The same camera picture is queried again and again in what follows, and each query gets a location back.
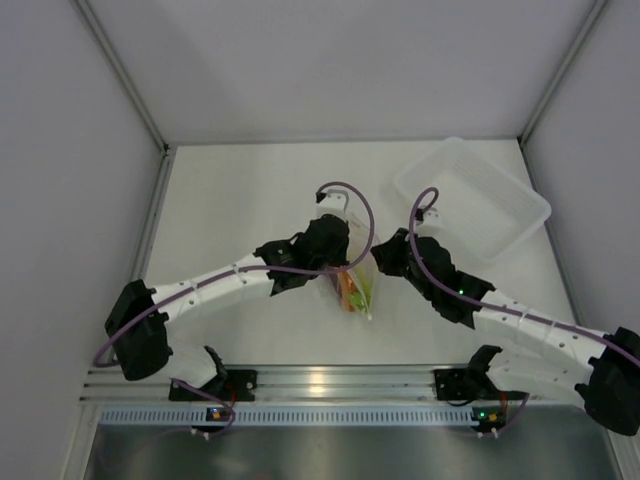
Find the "orange purple fake fruit slice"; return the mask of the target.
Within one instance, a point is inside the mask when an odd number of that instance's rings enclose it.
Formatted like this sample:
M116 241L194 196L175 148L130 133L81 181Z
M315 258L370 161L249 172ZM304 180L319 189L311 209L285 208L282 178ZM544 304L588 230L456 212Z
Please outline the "orange purple fake fruit slice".
M337 285L342 309L354 312L356 310L355 294L358 293L358 289L350 274L348 272L338 273Z

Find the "clear zip top bag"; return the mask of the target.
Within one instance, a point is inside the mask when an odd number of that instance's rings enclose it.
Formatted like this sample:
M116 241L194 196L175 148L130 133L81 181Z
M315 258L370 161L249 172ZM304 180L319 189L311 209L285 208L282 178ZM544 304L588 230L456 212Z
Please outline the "clear zip top bag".
M347 214L347 220L350 229L347 261L351 264L364 251L371 230L352 212ZM337 274L324 275L321 281L321 295L343 311L371 321L379 275L376 261L368 252L353 268Z

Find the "green fake celery stalk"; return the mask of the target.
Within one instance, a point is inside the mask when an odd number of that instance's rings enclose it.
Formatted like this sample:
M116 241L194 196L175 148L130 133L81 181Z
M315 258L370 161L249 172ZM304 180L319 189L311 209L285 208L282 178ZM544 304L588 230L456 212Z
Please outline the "green fake celery stalk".
M365 267L355 267L349 270L348 273L358 289L358 293L355 294L356 310L354 312L363 316L370 316L376 282L374 273Z

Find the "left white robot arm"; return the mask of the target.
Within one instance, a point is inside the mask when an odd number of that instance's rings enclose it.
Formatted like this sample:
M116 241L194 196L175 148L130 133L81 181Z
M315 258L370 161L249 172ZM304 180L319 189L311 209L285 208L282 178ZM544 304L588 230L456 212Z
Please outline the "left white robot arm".
M182 339L181 330L243 301L303 287L328 268L346 265L349 233L346 219L325 213L305 231L267 242L207 275L160 286L128 283L105 323L124 378L138 382L158 375L177 383L179 398L196 392L204 399L219 397L229 377L222 359L213 347Z

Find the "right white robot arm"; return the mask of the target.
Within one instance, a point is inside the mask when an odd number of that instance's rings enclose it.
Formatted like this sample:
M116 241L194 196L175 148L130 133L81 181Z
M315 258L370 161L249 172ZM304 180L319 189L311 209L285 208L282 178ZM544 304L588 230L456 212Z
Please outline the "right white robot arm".
M570 403L617 434L638 433L637 333L586 330L544 317L457 269L434 238L403 228L371 253L381 273L408 281L442 318L492 339L467 365L475 395L539 395Z

